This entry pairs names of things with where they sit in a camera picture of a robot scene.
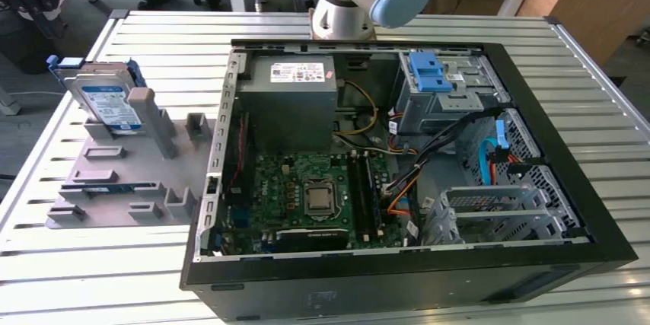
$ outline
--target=aluminum slotted table surface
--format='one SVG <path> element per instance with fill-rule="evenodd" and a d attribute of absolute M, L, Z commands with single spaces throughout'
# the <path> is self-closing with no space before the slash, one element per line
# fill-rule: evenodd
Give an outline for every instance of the aluminum slotted table surface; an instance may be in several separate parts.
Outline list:
<path fill-rule="evenodd" d="M 540 18 L 423 16 L 376 33 L 380 40 L 505 46 L 639 260 L 523 304 L 300 323 L 650 323 L 650 128 L 563 28 Z M 132 56 L 172 118 L 188 112 L 214 116 L 231 38 L 307 39 L 308 18 L 132 11 L 108 20 L 86 58 Z M 218 323 L 193 293 L 177 288 L 188 226 L 57 231 L 44 226 L 86 136 L 84 118 L 68 93 L 0 205 L 0 320 Z"/>

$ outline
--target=orange wire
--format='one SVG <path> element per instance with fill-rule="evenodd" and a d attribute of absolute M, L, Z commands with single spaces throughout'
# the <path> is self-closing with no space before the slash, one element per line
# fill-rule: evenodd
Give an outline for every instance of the orange wire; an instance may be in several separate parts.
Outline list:
<path fill-rule="evenodd" d="M 496 185 L 496 164 L 489 163 L 489 179 L 492 186 Z"/>
<path fill-rule="evenodd" d="M 397 196 L 392 200 L 392 202 L 391 202 L 391 204 L 388 206 L 388 213 L 392 213 L 393 214 L 395 212 L 399 212 L 399 210 L 392 209 L 392 207 L 395 207 L 395 205 L 397 204 L 399 199 L 404 196 L 405 192 L 408 191 L 408 188 L 413 185 L 415 181 L 419 178 L 419 174 L 420 173 L 421 173 L 421 171 L 417 172 L 417 175 L 413 177 L 413 179 L 411 179 L 411 181 L 408 182 L 408 184 L 405 184 L 404 188 L 401 189 L 401 191 L 399 192 Z"/>
<path fill-rule="evenodd" d="M 391 136 L 389 136 L 389 138 L 388 138 L 388 151 L 391 151 L 391 152 L 403 152 L 403 151 L 404 151 L 404 149 L 403 149 L 403 148 L 395 148 L 395 147 L 392 146 L 392 141 L 393 141 L 393 139 L 395 139 L 395 135 L 391 135 Z M 409 152 L 411 154 L 413 154 L 413 155 L 416 155 L 416 154 L 417 154 L 417 150 L 415 150 L 413 148 L 409 148 L 409 149 L 408 149 L 408 152 Z"/>

